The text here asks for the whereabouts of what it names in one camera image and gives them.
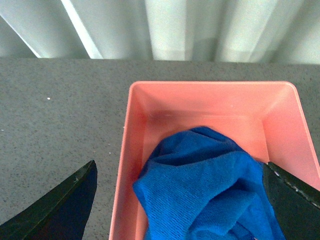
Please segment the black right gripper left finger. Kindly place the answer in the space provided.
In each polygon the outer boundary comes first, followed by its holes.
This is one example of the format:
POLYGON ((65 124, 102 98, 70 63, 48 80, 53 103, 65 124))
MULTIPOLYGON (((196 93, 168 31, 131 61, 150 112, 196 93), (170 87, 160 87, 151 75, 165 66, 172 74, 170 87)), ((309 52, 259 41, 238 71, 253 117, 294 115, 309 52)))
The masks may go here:
POLYGON ((0 226, 2 240, 81 240, 91 214, 98 170, 89 161, 0 226))

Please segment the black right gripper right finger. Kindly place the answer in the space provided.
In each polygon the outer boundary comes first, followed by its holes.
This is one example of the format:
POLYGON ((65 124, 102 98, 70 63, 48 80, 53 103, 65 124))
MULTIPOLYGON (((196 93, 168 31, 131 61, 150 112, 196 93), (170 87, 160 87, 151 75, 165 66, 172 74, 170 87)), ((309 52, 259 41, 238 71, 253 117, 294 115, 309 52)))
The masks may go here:
POLYGON ((263 186, 287 240, 320 238, 320 191, 273 162, 263 165, 263 186))

